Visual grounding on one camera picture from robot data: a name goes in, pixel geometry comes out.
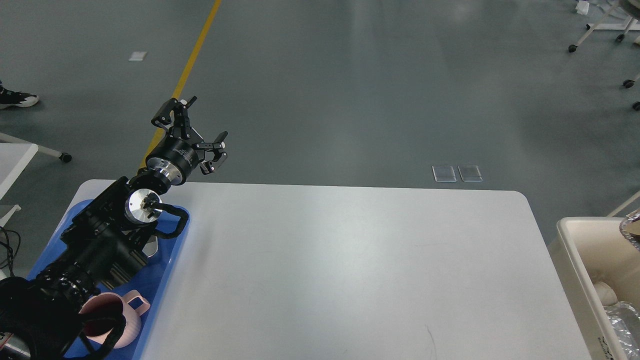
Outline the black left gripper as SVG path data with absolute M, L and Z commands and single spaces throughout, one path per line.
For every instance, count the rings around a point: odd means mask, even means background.
M 197 99 L 197 96 L 188 100 L 172 97 L 151 118 L 151 124 L 164 130 L 167 136 L 147 155 L 144 162 L 151 170 L 163 169 L 163 174 L 173 186 L 184 184 L 198 166 L 203 175 L 215 173 L 228 158 L 227 131 L 220 132 L 213 142 L 198 142 L 188 116 L 188 110 Z

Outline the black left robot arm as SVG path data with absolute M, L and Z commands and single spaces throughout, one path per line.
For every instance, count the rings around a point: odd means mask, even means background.
M 94 198 L 61 234 L 66 248 L 34 279 L 1 281 L 1 358 L 64 360 L 80 340 L 85 360 L 107 358 L 125 333 L 125 316 L 100 310 L 82 313 L 99 284 L 115 289 L 148 263 L 152 239 L 176 239 L 189 221 L 187 210 L 161 196 L 181 186 L 199 167 L 212 174 L 226 160 L 224 131 L 207 142 L 191 126 L 188 110 L 197 100 L 169 98 L 151 123 L 164 136 L 133 178 L 121 177 Z

